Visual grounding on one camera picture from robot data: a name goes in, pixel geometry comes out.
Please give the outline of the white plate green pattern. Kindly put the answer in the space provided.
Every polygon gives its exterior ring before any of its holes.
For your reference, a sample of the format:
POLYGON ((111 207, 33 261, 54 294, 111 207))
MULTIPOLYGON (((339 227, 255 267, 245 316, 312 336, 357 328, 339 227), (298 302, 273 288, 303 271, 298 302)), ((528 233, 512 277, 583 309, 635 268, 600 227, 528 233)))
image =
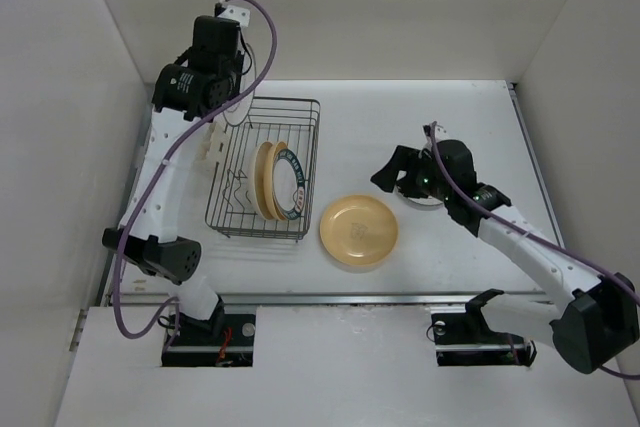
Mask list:
POLYGON ((247 118, 251 109, 252 97, 247 96, 223 112, 226 123, 230 126, 239 126, 247 118))

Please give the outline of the cream white plate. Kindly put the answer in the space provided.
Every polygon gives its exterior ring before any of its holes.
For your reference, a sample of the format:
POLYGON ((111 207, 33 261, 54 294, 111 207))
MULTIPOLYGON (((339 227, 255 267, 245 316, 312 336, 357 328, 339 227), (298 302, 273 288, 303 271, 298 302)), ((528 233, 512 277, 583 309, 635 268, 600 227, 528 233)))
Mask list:
POLYGON ((264 168, 266 159, 273 144, 271 142, 263 142, 254 150, 248 174, 248 195, 254 211, 264 220, 273 220, 274 217, 269 211, 266 203, 264 191, 264 168))

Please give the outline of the white plate green rim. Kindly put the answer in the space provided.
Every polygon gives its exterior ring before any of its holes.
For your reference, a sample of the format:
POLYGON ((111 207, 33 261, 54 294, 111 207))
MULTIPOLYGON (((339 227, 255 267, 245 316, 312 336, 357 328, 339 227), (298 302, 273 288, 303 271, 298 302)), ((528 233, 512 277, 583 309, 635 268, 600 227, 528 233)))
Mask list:
POLYGON ((424 208, 436 208, 441 207, 443 202, 435 197, 428 196, 422 188, 411 182, 396 183, 398 194, 404 198, 407 202, 424 208))

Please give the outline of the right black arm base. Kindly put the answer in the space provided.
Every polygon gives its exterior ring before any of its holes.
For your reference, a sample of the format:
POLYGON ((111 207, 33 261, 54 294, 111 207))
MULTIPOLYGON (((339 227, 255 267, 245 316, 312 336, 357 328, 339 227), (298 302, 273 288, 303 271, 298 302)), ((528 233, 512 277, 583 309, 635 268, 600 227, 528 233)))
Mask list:
POLYGON ((439 367, 532 366, 537 356, 535 342, 490 330, 481 314, 489 300, 503 294, 489 289, 464 305, 431 310, 425 335, 435 345, 439 367))

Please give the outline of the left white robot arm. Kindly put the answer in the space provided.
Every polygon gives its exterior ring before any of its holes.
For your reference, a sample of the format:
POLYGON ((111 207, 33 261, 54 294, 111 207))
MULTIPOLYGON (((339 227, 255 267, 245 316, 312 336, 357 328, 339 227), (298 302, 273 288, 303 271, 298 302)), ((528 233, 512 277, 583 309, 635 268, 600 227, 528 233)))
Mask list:
POLYGON ((127 265, 164 281, 180 323, 201 343, 217 341, 224 320, 215 313, 220 300, 200 267, 200 242, 178 233, 180 204, 190 172, 204 147, 210 124, 226 109, 247 102, 256 74, 246 51, 246 10, 231 6, 202 15, 193 24, 192 43, 162 68, 151 99, 151 121, 138 181, 129 205, 104 247, 114 254, 112 304, 125 337, 137 338, 120 307, 127 265))

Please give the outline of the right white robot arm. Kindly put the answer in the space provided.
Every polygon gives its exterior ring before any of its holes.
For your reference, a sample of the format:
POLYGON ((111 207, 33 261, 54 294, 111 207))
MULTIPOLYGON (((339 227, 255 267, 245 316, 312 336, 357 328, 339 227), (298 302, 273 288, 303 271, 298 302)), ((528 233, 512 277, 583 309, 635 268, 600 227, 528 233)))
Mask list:
POLYGON ((522 339, 527 346, 513 357, 530 365, 533 343, 539 342, 574 370, 590 374, 638 342, 639 297, 632 282, 589 266, 537 234, 506 195, 478 181, 463 142, 439 140, 423 149, 399 145, 371 181, 384 192, 442 202, 455 223, 502 253, 552 301, 539 304, 489 289, 461 312, 433 315, 434 326, 444 329, 435 337, 438 345, 522 339))

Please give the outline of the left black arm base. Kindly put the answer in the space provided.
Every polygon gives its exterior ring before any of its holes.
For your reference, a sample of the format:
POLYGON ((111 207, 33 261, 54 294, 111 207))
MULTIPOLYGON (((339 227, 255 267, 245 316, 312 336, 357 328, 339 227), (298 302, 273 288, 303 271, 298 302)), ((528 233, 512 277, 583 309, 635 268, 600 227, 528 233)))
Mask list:
POLYGON ((185 314, 162 315, 165 331, 161 365, 175 368, 252 367, 257 308, 227 305, 219 300, 209 320, 185 314))

